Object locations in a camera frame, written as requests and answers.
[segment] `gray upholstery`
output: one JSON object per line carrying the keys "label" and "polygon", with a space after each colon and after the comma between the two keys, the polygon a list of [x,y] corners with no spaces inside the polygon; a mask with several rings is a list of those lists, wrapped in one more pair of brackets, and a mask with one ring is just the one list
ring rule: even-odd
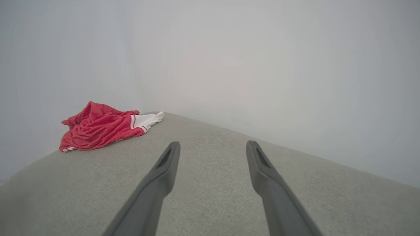
{"label": "gray upholstery", "polygon": [[[0,188],[0,235],[101,235],[171,141],[174,189],[156,235],[268,235],[249,177],[250,138],[169,114],[147,134],[93,151],[56,151]],[[420,189],[259,141],[325,236],[420,235]]]}

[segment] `white trim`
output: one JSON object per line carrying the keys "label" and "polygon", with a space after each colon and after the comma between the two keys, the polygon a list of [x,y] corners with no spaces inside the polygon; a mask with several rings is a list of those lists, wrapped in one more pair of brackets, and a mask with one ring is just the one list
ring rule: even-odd
{"label": "white trim", "polygon": [[143,129],[145,133],[147,133],[152,127],[152,125],[156,124],[157,122],[161,122],[164,116],[163,112],[159,112],[158,114],[149,114],[149,115],[135,115],[136,122],[134,123],[134,127],[140,127]]}
{"label": "white trim", "polygon": [[130,117],[131,117],[130,128],[134,129],[134,115],[130,115]]}
{"label": "white trim", "polygon": [[76,148],[74,148],[74,147],[69,147],[69,148],[67,148],[67,149],[64,149],[64,150],[63,150],[63,152],[68,152],[68,151],[71,151],[71,150],[76,150]]}

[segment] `black plastic arm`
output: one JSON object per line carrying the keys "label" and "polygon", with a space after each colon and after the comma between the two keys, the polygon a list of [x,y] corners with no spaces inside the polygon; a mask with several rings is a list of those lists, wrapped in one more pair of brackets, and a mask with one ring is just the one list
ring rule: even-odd
{"label": "black plastic arm", "polygon": [[271,236],[321,236],[283,178],[255,141],[247,143],[247,159],[254,190],[262,197]]}
{"label": "black plastic arm", "polygon": [[171,192],[181,146],[172,142],[151,171],[143,178],[104,236],[155,235],[163,199]]}

